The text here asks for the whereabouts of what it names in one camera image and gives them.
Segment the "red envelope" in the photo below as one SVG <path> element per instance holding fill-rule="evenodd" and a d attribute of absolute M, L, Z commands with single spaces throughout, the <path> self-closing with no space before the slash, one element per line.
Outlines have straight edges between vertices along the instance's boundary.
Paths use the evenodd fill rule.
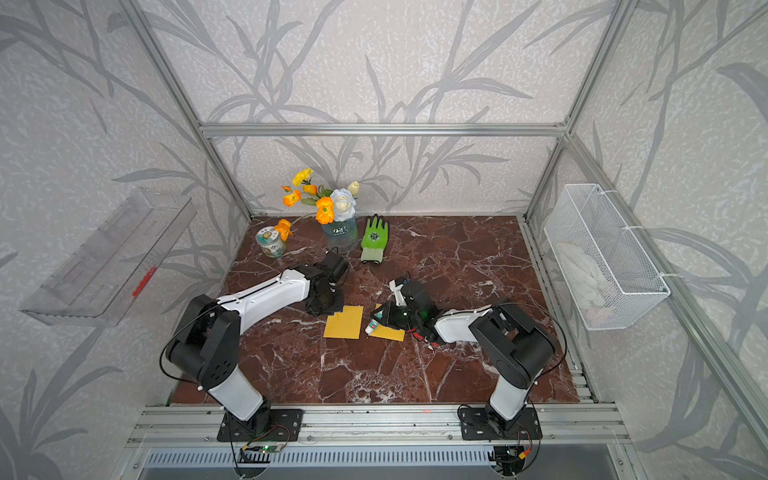
<path fill-rule="evenodd" d="M 419 332 L 413 332 L 412 336 L 419 342 L 426 344 L 430 349 L 439 348 L 442 345 L 442 341 L 435 334 L 421 335 Z"/>

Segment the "yellow envelope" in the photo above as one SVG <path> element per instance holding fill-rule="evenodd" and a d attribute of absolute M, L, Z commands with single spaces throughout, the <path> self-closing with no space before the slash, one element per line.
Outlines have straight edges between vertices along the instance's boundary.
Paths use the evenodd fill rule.
<path fill-rule="evenodd" d="M 363 317 L 362 306 L 344 306 L 341 312 L 327 318 L 324 338 L 358 339 Z"/>
<path fill-rule="evenodd" d="M 372 314 L 372 320 L 378 321 L 380 323 L 380 326 L 371 335 L 371 337 L 402 342 L 405 338 L 405 331 L 401 329 L 393 329 L 383 325 L 380 322 L 382 317 L 383 317 L 383 314 L 381 312 Z"/>

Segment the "white green glue stick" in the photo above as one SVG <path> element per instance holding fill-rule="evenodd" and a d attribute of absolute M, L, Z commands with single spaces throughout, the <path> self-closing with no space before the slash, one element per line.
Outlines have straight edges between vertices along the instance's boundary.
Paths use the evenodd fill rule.
<path fill-rule="evenodd" d="M 376 329 L 380 326 L 380 323 L 376 320 L 371 320 L 367 327 L 365 328 L 365 332 L 367 335 L 371 336 Z"/>

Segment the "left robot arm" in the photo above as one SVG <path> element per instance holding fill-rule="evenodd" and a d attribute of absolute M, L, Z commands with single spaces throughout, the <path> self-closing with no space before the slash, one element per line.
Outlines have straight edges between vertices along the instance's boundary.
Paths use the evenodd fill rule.
<path fill-rule="evenodd" d="M 313 316 L 343 309 L 341 280 L 349 264 L 334 251 L 238 293 L 193 298 L 181 325 L 160 354 L 242 422 L 264 422 L 269 402 L 239 368 L 240 337 L 259 321 L 294 303 Z"/>

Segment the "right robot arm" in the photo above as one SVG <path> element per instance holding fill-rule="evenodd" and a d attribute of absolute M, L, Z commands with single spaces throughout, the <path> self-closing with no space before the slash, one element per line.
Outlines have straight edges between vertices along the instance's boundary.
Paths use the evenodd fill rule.
<path fill-rule="evenodd" d="M 430 346 L 478 344 L 499 377 L 487 404 L 506 425 L 526 406 L 530 390 L 555 356 L 557 342 L 508 300 L 474 309 L 441 310 L 424 285 L 400 277 L 389 284 L 394 298 L 378 306 L 371 322 L 410 333 Z"/>

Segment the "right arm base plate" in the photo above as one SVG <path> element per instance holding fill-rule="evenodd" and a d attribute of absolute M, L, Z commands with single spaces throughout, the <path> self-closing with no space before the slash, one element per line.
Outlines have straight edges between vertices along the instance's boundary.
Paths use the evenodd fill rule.
<path fill-rule="evenodd" d="M 484 407 L 461 404 L 457 416 L 463 440 L 542 439 L 538 411 L 531 405 L 525 405 L 511 420 L 505 420 L 489 404 Z"/>

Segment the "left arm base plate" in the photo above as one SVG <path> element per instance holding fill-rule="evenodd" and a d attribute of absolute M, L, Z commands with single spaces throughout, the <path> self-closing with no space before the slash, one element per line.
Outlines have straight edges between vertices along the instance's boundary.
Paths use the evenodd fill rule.
<path fill-rule="evenodd" d="M 260 409 L 249 420 L 240 420 L 228 410 L 217 433 L 218 442 L 273 441 L 289 443 L 298 440 L 304 411 L 302 409 Z"/>

